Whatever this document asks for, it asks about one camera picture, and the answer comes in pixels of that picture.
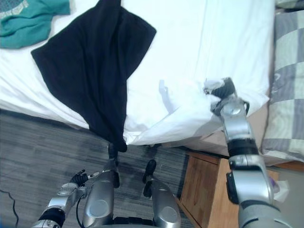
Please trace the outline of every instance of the mattress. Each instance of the mattress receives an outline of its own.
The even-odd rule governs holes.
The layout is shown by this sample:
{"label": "mattress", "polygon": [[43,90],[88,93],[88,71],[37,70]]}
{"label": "mattress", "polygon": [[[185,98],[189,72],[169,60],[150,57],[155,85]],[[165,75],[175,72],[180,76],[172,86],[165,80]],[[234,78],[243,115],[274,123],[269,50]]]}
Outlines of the mattress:
{"label": "mattress", "polygon": [[[50,37],[97,0],[72,0],[56,16]],[[127,144],[155,144],[209,135],[221,128],[210,112],[204,82],[231,77],[249,114],[268,100],[274,2],[240,0],[123,0],[122,6],[156,28],[139,67],[127,81]],[[48,90],[30,52],[0,50],[0,108],[88,128]]]}

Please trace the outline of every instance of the teal sweater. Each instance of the teal sweater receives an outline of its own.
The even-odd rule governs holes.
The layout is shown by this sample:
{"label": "teal sweater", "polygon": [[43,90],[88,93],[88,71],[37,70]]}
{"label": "teal sweater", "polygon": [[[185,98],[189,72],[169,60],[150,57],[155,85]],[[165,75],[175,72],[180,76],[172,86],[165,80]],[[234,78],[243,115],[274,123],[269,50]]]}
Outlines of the teal sweater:
{"label": "teal sweater", "polygon": [[1,0],[0,48],[21,48],[48,38],[55,15],[70,13],[69,0]]}

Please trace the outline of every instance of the checkered blanket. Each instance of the checkered blanket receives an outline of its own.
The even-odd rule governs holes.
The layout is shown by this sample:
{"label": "checkered blanket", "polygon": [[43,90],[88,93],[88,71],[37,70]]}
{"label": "checkered blanket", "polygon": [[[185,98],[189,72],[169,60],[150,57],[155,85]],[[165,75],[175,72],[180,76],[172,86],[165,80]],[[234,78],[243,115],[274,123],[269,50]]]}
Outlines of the checkered blanket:
{"label": "checkered blanket", "polygon": [[304,9],[304,0],[275,0],[275,3],[285,9]]}
{"label": "checkered blanket", "polygon": [[275,18],[275,74],[262,152],[304,162],[304,10]]}

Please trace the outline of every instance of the wooden nightstand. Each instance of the wooden nightstand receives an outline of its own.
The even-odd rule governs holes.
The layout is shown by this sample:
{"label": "wooden nightstand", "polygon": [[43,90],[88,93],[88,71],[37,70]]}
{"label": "wooden nightstand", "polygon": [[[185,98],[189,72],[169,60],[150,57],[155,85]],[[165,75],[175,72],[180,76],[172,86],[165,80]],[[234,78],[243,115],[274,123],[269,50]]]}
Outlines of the wooden nightstand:
{"label": "wooden nightstand", "polygon": [[[238,228],[238,205],[227,195],[227,159],[189,152],[179,206],[196,228]],[[278,173],[268,171],[274,179]]]}

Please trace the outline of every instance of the black cable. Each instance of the black cable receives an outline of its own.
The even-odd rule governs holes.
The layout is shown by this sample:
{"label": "black cable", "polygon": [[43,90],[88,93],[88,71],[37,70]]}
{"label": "black cable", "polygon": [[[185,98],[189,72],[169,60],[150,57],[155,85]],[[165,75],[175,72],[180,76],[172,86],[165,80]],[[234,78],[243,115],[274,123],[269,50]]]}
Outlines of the black cable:
{"label": "black cable", "polygon": [[16,203],[16,201],[15,201],[14,198],[12,198],[12,196],[10,195],[10,193],[8,191],[3,191],[3,190],[0,189],[0,192],[7,193],[9,195],[9,197],[13,200],[13,212],[14,212],[14,215],[16,217],[15,228],[17,228],[18,222],[19,222],[19,216],[17,215],[16,210],[15,210],[15,203]]}
{"label": "black cable", "polygon": [[78,225],[81,227],[81,228],[85,228],[84,225],[81,224],[80,220],[79,220],[79,216],[78,216],[78,206],[79,206],[79,203],[80,203],[80,200],[82,199],[84,195],[82,195],[78,202],[77,202],[77,205],[76,205],[76,219],[77,219],[77,222],[78,222]]}

